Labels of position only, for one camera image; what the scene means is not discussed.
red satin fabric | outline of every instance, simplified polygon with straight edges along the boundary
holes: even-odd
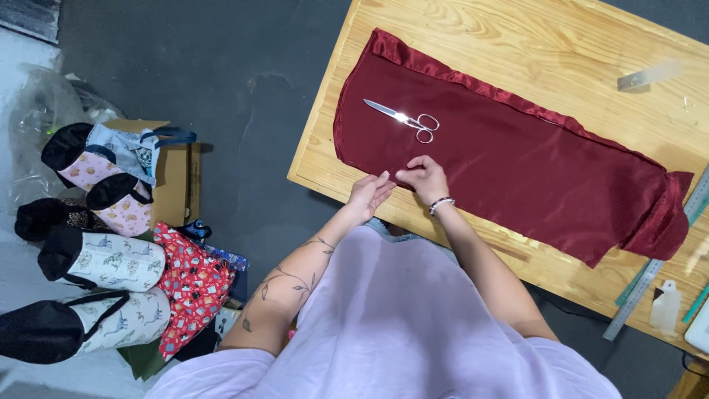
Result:
[[[372,100],[440,127],[416,129]],[[337,157],[378,175],[418,155],[445,170],[456,205],[594,267],[613,246],[667,260],[688,231],[693,174],[586,131],[570,116],[451,70],[375,29],[345,81],[334,123]]]

cardboard box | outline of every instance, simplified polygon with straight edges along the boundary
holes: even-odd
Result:
[[[111,129],[142,133],[155,130],[169,121],[114,119],[104,123]],[[201,156],[199,143],[179,144],[160,148],[155,171],[156,185],[152,189],[152,221],[170,226],[182,226],[200,215]]]

wooden table top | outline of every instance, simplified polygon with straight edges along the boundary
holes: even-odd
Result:
[[[364,177],[335,156],[333,119],[342,84],[377,27],[454,70],[572,116],[670,171],[694,172],[693,186],[709,163],[709,47],[702,43],[595,0],[354,0],[288,179],[346,202],[352,183]],[[645,93],[616,90],[618,77],[671,59],[680,61],[680,77]],[[647,260],[613,248],[592,270],[551,246],[463,213],[521,279],[609,317]],[[440,224],[408,190],[397,187],[376,215],[447,245]],[[628,324],[697,353],[684,341],[688,325],[679,320],[709,282],[708,254],[706,212],[652,286],[675,280],[683,293],[675,334],[649,325],[652,287]]]

silver scissors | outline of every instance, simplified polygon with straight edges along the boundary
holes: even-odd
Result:
[[[418,131],[416,132],[416,140],[418,140],[420,143],[428,144],[431,141],[433,141],[433,131],[438,129],[438,126],[440,126],[440,124],[438,123],[436,118],[434,118],[431,115],[421,114],[418,116],[417,119],[412,119],[412,118],[409,118],[408,116],[402,114],[401,112],[396,112],[391,108],[386,108],[385,106],[383,106],[381,104],[377,104],[376,102],[373,102],[373,101],[369,101],[368,99],[365,99],[364,102],[367,103],[367,105],[369,105],[370,107],[376,109],[377,111],[387,114],[407,126],[411,126],[414,129],[418,129]],[[430,120],[434,121],[436,123],[436,127],[430,128],[430,127],[424,125],[423,123],[421,123],[421,118],[423,118],[423,117],[429,118]],[[418,136],[422,131],[428,133],[428,140],[427,141],[421,140],[421,138]]]

hand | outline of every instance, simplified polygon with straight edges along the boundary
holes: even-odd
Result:
[[[370,220],[376,208],[389,198],[391,190],[395,187],[396,183],[389,181],[387,171],[379,177],[369,175],[354,182],[350,199],[344,206],[353,217],[353,226],[359,226]]]
[[[422,155],[406,164],[409,169],[416,166],[423,166],[423,169],[399,170],[396,173],[396,178],[413,187],[423,203],[429,207],[433,202],[449,196],[448,184],[441,165],[438,165],[430,156]]]

